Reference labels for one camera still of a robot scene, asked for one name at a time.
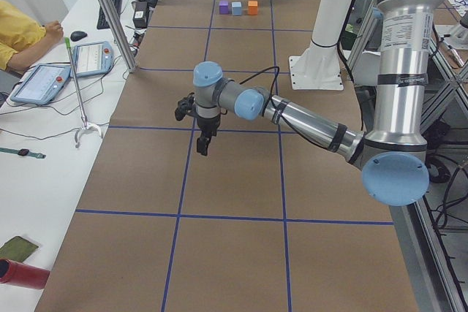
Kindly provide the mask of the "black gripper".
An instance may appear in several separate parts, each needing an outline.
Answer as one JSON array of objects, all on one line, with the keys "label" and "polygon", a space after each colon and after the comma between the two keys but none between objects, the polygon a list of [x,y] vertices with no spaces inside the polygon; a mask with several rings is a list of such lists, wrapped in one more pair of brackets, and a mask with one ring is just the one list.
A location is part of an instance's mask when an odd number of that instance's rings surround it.
[{"label": "black gripper", "polygon": [[201,131],[201,135],[197,138],[197,152],[202,156],[208,155],[208,147],[211,138],[217,136],[217,130],[221,123],[221,115],[213,118],[204,118],[197,116],[197,125]]}]

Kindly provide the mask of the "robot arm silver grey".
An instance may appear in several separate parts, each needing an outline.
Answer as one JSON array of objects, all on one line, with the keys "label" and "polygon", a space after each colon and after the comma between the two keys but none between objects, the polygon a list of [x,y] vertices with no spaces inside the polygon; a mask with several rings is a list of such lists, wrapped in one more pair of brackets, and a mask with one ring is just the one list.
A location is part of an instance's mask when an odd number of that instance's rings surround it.
[{"label": "robot arm silver grey", "polygon": [[418,201],[429,187],[427,142],[420,133],[434,11],[444,0],[376,0],[382,16],[380,66],[373,127],[355,132],[261,87],[248,88],[224,76],[215,62],[194,69],[191,115],[201,134],[197,151],[208,152],[221,111],[252,121],[264,117],[306,141],[343,156],[361,171],[363,185],[391,206]]}]

